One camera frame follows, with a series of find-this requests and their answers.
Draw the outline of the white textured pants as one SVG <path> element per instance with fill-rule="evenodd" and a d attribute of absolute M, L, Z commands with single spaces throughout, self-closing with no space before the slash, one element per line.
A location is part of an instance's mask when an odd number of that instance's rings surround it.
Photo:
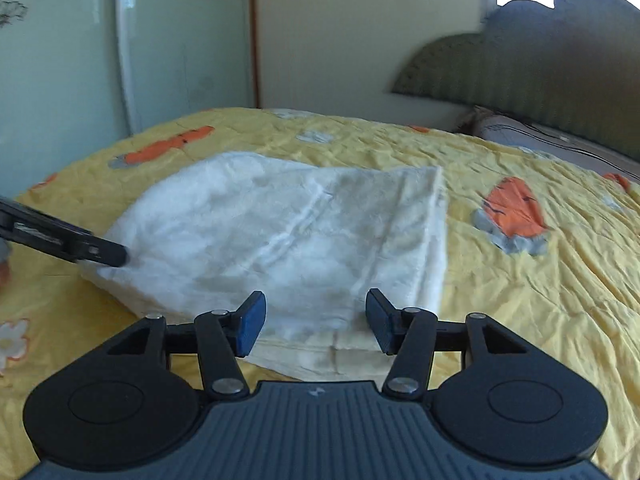
<path fill-rule="evenodd" d="M 120 268 L 82 276 L 136 315 L 185 323 L 259 290 L 266 322 L 250 362 L 301 380 L 372 380 L 390 369 L 367 292 L 436 311 L 447 267 L 442 168 L 321 168 L 234 152 L 151 186 L 107 231 Z"/>

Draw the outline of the yellow carrot print quilt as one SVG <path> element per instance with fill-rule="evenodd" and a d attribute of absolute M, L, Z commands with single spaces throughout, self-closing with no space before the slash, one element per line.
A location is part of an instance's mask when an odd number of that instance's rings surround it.
<path fill-rule="evenodd" d="M 170 146 L 115 169 L 120 155 Z M 255 152 L 316 166 L 389 170 L 441 166 L 448 188 L 448 264 L 440 315 L 484 311 L 595 384 L 610 412 L 596 462 L 614 479 L 639 479 L 639 185 L 567 162 L 423 127 L 297 110 L 206 110 L 112 144 L 34 186 L 18 200 L 104 233 L 147 188 L 223 152 Z M 503 178 L 534 192 L 548 252 L 507 255 L 472 225 Z M 78 266 L 14 246 L 1 289 L 1 479 L 38 462 L 22 424 L 43 379 L 134 322 Z"/>

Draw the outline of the grey striped pillow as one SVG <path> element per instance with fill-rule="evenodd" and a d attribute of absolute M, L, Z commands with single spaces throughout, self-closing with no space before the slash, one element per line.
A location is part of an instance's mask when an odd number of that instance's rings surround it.
<path fill-rule="evenodd" d="M 610 148 L 541 125 L 520 122 L 487 108 L 474 107 L 460 119 L 457 132 L 521 148 L 541 157 L 555 157 L 601 176 L 619 174 L 639 182 L 639 163 Z"/>

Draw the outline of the green upholstered headboard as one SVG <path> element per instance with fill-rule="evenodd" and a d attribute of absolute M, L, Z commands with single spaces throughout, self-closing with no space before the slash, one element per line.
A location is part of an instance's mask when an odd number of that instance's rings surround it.
<path fill-rule="evenodd" d="M 639 11 L 627 0 L 514 0 L 420 47 L 402 96 L 478 105 L 639 157 Z"/>

